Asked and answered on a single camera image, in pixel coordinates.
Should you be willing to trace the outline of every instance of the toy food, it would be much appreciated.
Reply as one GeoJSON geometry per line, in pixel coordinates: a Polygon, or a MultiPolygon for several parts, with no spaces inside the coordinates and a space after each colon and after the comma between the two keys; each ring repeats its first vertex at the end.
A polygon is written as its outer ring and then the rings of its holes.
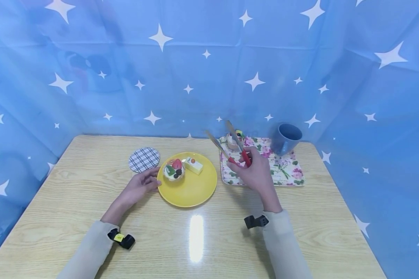
{"type": "Polygon", "coordinates": [[[182,179],[184,177],[184,166],[180,159],[169,161],[163,169],[163,174],[169,181],[182,179]]]}
{"type": "Polygon", "coordinates": [[[188,157],[184,161],[184,165],[187,169],[192,171],[193,173],[199,175],[203,170],[203,165],[197,162],[194,158],[188,157]]]}
{"type": "MultiPolygon", "coordinates": [[[[227,139],[227,146],[231,150],[239,151],[239,146],[236,144],[236,141],[231,137],[231,133],[228,133],[225,139],[227,139]]],[[[241,130],[236,130],[235,137],[238,137],[239,141],[243,144],[245,141],[245,135],[241,130]]]]}

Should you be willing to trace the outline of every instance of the toy cupcake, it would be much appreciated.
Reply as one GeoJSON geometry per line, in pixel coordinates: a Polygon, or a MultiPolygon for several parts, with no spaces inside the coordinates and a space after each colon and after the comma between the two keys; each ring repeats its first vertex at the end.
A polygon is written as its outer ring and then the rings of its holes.
{"type": "Polygon", "coordinates": [[[173,159],[165,165],[163,174],[169,181],[179,181],[184,177],[184,165],[180,159],[173,159]]]}
{"type": "MultiPolygon", "coordinates": [[[[244,144],[245,135],[244,135],[244,133],[242,133],[241,130],[236,130],[235,137],[238,137],[239,141],[242,144],[244,144]]],[[[227,140],[227,146],[228,146],[229,149],[231,149],[233,151],[239,151],[239,146],[236,144],[236,141],[233,139],[231,133],[228,133],[227,136],[225,137],[225,139],[227,140]]]]}

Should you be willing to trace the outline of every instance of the hand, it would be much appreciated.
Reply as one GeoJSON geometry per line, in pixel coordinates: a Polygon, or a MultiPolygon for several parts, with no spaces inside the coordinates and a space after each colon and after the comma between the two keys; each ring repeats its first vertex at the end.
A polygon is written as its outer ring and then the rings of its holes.
{"type": "Polygon", "coordinates": [[[130,208],[139,202],[147,192],[157,190],[161,185],[161,182],[157,180],[159,169],[160,167],[145,170],[133,176],[116,200],[130,208]]]}
{"type": "Polygon", "coordinates": [[[254,146],[245,147],[245,151],[248,152],[248,157],[251,158],[250,167],[239,167],[230,162],[227,163],[228,167],[237,173],[248,187],[259,193],[265,211],[281,212],[282,207],[276,194],[272,175],[270,174],[268,159],[260,155],[254,146]]]}

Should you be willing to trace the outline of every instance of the floral placemat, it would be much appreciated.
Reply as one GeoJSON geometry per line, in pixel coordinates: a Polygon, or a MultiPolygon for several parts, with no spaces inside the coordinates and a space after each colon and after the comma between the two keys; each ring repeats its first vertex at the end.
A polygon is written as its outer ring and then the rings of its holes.
{"type": "MultiPolygon", "coordinates": [[[[229,156],[232,156],[235,161],[239,161],[241,155],[239,152],[234,152],[227,147],[227,140],[225,137],[219,138],[219,142],[225,149],[229,156]]],[[[245,137],[244,146],[255,146],[259,153],[270,162],[270,173],[275,185],[284,187],[303,186],[306,179],[301,170],[300,163],[296,159],[295,153],[278,156],[270,149],[269,138],[249,138],[245,137]]],[[[237,176],[236,173],[230,170],[227,166],[228,158],[225,158],[223,153],[220,153],[220,170],[222,174],[222,181],[229,185],[245,185],[244,182],[237,176]]]]}

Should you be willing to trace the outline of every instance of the yellow label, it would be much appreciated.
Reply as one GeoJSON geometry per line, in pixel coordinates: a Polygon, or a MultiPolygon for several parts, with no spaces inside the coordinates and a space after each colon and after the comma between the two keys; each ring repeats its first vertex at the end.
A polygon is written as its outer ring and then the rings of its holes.
{"type": "Polygon", "coordinates": [[[119,243],[123,240],[123,238],[124,238],[124,235],[122,235],[122,234],[117,234],[117,235],[115,235],[115,237],[113,238],[113,240],[114,241],[118,241],[119,243]]]}

